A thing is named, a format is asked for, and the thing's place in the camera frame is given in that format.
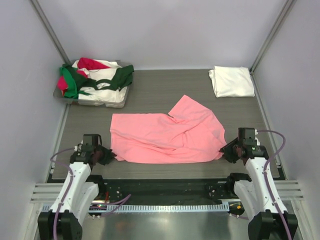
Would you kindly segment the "pink t shirt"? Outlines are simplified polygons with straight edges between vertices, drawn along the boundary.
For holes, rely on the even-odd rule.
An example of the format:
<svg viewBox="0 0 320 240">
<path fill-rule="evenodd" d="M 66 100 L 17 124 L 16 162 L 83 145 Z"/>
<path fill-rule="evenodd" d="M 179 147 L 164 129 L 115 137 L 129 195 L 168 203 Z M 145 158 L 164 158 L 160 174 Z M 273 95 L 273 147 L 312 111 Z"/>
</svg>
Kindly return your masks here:
<svg viewBox="0 0 320 240">
<path fill-rule="evenodd" d="M 164 113 L 114 113 L 110 147 L 118 161 L 192 164 L 218 160 L 225 129 L 212 110 L 184 95 Z"/>
</svg>

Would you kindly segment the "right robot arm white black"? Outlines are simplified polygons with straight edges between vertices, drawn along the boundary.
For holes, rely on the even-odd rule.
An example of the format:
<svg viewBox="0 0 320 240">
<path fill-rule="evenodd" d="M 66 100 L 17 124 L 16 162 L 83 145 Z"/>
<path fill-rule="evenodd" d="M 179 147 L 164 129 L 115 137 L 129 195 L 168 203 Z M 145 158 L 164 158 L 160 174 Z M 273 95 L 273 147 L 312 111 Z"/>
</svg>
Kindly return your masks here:
<svg viewBox="0 0 320 240">
<path fill-rule="evenodd" d="M 220 149 L 230 163 L 243 162 L 244 173 L 231 173 L 226 189 L 240 199 L 248 217 L 248 237 L 268 240 L 272 234 L 281 240 L 292 240 L 298 228 L 298 219 L 283 204 L 271 175 L 269 156 L 257 139 L 258 130 L 238 128 L 238 136 Z"/>
</svg>

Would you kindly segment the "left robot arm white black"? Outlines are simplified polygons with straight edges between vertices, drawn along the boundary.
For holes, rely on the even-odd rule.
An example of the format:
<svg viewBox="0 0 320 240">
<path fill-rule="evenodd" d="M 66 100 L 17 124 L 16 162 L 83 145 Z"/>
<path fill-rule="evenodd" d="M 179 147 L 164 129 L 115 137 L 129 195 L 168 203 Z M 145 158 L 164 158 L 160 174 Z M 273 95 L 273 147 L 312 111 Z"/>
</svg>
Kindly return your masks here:
<svg viewBox="0 0 320 240">
<path fill-rule="evenodd" d="M 89 207 L 107 189 L 100 175 L 92 175 L 96 164 L 108 165 L 116 154 L 102 145 L 100 134 L 84 134 L 81 143 L 72 148 L 69 163 L 51 157 L 50 161 L 67 169 L 68 174 L 53 205 L 37 219 L 42 240 L 80 240 Z"/>
</svg>

